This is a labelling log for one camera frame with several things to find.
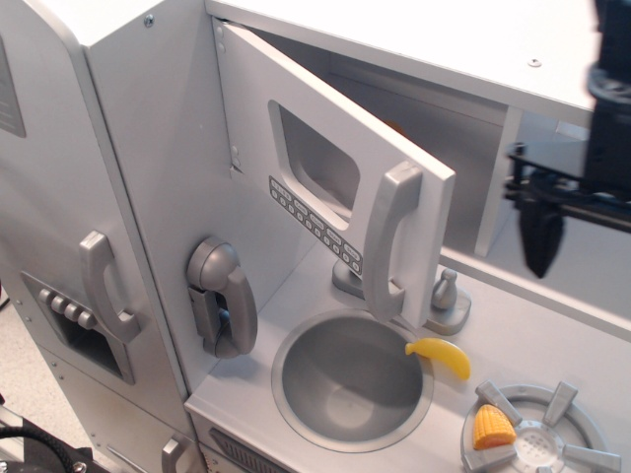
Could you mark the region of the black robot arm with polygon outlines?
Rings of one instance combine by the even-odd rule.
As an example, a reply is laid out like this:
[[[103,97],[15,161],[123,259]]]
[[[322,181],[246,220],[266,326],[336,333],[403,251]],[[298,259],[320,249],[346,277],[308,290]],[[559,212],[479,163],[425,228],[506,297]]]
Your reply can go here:
[[[630,230],[630,4],[596,2],[599,57],[587,85],[596,100],[590,134],[581,142],[513,144],[505,196],[519,211],[526,267],[543,278],[567,217]]]

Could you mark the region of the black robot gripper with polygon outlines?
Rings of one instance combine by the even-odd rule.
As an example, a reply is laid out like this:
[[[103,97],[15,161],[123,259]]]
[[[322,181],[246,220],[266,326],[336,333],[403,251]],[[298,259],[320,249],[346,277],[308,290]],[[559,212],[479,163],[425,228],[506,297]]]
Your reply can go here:
[[[630,230],[630,73],[594,65],[588,90],[596,99],[588,139],[508,150],[506,197],[520,212],[526,267],[539,279],[557,255],[565,217]]]

